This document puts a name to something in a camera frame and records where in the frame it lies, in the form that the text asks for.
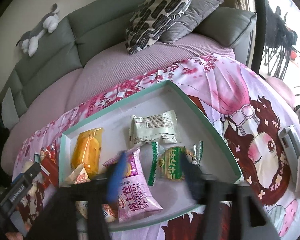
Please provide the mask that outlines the person left hand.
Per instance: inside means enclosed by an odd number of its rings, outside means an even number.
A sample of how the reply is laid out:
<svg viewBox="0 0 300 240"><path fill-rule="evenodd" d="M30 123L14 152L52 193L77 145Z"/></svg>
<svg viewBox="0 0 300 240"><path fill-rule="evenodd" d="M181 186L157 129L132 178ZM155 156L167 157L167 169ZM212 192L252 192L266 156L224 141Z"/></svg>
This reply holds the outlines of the person left hand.
<svg viewBox="0 0 300 240"><path fill-rule="evenodd" d="M8 240L23 240L24 237L20 232L7 232L5 236Z"/></svg>

